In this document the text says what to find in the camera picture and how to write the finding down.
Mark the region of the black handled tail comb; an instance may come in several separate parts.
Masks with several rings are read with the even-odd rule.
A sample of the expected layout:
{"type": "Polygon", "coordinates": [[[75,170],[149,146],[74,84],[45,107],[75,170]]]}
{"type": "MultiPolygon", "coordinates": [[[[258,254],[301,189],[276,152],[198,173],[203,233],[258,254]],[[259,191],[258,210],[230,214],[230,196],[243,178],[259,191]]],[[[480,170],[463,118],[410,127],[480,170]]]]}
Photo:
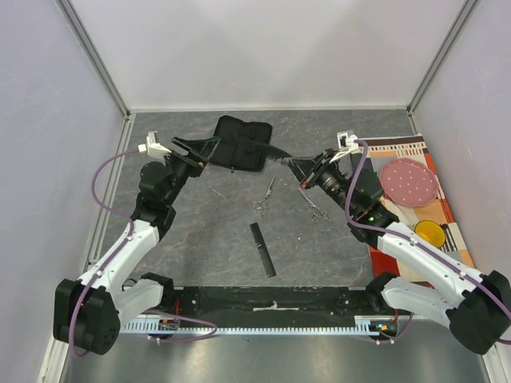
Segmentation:
{"type": "Polygon", "coordinates": [[[271,144],[265,144],[254,140],[249,140],[248,143],[255,152],[276,163],[285,164],[288,158],[292,158],[292,154],[271,144]]]}

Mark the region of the black zip tool case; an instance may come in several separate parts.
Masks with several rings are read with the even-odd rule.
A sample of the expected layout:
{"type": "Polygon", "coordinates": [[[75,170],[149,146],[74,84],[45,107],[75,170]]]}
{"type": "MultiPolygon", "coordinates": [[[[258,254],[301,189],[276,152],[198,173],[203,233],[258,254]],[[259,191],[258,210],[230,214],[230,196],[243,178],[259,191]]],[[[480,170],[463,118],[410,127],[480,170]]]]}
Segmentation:
{"type": "Polygon", "coordinates": [[[269,144],[272,130],[269,123],[220,117],[213,133],[220,142],[209,162],[232,171],[263,171],[266,155],[256,150],[256,144],[269,144]]]}

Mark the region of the black barber comb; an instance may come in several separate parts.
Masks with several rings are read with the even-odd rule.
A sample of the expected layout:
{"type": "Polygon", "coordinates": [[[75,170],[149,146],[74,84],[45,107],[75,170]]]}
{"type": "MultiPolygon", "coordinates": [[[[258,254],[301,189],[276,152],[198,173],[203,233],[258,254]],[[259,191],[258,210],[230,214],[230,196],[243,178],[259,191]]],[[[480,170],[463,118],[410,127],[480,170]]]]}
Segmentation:
{"type": "Polygon", "coordinates": [[[251,223],[249,225],[249,227],[251,229],[256,248],[259,252],[259,256],[260,256],[261,262],[263,264],[265,275],[267,278],[273,278],[276,276],[275,267],[271,260],[271,256],[269,254],[267,245],[264,241],[263,234],[260,230],[259,224],[251,223]]]}

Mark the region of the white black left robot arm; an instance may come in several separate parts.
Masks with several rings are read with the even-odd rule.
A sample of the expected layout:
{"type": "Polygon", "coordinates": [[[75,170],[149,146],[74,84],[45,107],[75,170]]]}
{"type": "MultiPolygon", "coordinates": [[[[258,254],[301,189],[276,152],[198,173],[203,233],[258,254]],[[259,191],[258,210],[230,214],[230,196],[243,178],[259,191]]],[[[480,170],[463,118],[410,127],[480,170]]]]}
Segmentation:
{"type": "Polygon", "coordinates": [[[69,345],[76,356],[103,355],[117,340],[121,327],[141,314],[173,313],[176,308],[171,278],[146,273],[124,288],[135,266],[167,234],[176,217],[173,206],[187,181],[201,175],[220,138],[172,139],[166,148],[150,132],[131,150],[152,161],[140,173],[139,192],[132,213],[118,215],[127,222],[117,241],[84,274],[63,279],[56,287],[53,338],[69,345]]]}

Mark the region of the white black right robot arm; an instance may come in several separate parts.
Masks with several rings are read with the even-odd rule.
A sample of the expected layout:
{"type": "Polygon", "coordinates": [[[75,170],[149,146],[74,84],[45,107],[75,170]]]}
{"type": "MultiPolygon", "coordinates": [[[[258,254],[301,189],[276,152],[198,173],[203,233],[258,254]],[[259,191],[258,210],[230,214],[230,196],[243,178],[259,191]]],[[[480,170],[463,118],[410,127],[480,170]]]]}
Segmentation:
{"type": "Polygon", "coordinates": [[[386,272],[369,284],[367,308],[418,314],[448,328],[468,350],[484,355],[504,342],[510,328],[510,283],[498,271],[489,274],[466,266],[416,235],[378,200],[375,174],[358,164],[347,176],[328,149],[315,157],[283,159],[301,188],[321,188],[343,208],[355,238],[415,270],[421,286],[386,272]]]}

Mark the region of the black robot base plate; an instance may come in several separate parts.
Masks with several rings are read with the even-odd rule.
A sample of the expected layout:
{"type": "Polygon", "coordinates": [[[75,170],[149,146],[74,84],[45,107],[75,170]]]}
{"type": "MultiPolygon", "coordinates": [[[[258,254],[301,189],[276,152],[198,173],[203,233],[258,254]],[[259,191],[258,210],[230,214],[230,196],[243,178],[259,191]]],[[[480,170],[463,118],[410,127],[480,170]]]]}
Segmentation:
{"type": "Polygon", "coordinates": [[[363,288],[341,286],[185,286],[176,287],[157,307],[185,316],[220,310],[253,312],[260,309],[331,311],[342,316],[404,315],[363,288]]]}

